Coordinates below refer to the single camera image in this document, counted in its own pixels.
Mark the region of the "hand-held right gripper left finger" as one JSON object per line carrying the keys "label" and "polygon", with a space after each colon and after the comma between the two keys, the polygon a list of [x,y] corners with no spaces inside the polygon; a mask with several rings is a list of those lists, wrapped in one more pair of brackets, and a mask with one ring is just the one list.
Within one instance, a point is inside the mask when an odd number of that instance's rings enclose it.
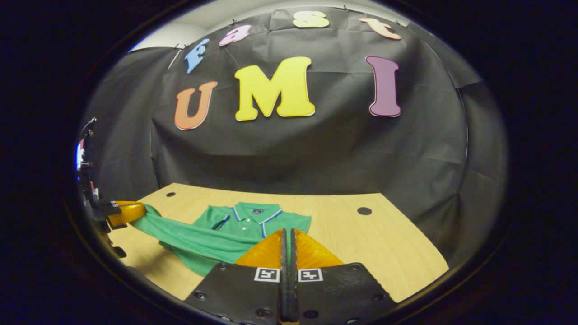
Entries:
{"label": "hand-held right gripper left finger", "polygon": [[221,262],[184,300],[223,322],[237,325],[280,325],[288,283],[287,230],[263,239],[254,249],[266,249],[272,266]]}

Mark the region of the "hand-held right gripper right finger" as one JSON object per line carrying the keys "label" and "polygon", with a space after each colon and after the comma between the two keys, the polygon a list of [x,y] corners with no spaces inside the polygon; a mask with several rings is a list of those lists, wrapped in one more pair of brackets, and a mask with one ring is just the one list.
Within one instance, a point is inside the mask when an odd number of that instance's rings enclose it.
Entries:
{"label": "hand-held right gripper right finger", "polygon": [[397,306],[362,263],[342,263],[302,231],[289,232],[289,321],[365,325]]}

